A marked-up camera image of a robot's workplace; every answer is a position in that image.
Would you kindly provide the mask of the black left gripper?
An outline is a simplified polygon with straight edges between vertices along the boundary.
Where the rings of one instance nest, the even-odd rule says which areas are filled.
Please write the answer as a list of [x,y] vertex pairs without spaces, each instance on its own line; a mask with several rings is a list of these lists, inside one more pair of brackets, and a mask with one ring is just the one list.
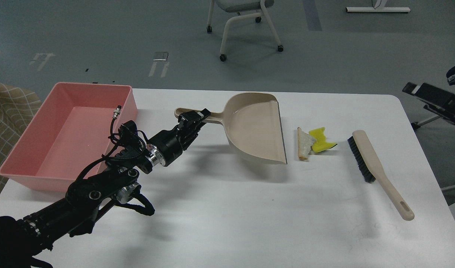
[[187,111],[178,117],[178,127],[171,130],[161,130],[148,139],[148,143],[154,146],[161,154],[161,165],[169,166],[173,161],[182,155],[197,138],[200,129],[206,124],[204,122],[211,112],[207,109],[201,111]]

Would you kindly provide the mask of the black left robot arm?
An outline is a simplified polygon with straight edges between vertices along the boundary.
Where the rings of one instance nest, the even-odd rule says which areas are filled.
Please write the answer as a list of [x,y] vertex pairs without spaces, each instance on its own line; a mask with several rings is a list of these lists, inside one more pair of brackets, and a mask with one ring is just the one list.
[[182,112],[173,129],[149,139],[132,120],[120,124],[114,133],[120,109],[115,110],[110,126],[114,147],[81,171],[64,198],[20,220],[0,217],[0,268],[50,268],[50,263],[35,256],[51,251],[62,236],[92,233],[96,222],[112,207],[154,215],[155,208],[137,181],[140,172],[149,174],[158,164],[173,163],[211,115],[207,109]]

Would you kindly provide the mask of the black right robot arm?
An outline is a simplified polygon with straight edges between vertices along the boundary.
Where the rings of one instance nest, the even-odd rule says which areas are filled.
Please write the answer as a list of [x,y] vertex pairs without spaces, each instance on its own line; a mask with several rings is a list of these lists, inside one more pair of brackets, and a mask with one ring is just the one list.
[[424,105],[424,109],[435,114],[430,119],[420,122],[413,122],[411,126],[414,130],[419,129],[424,124],[428,124],[439,118],[447,121],[455,126],[455,94],[428,83],[416,85],[407,83],[403,89],[403,93],[414,96],[419,99]]

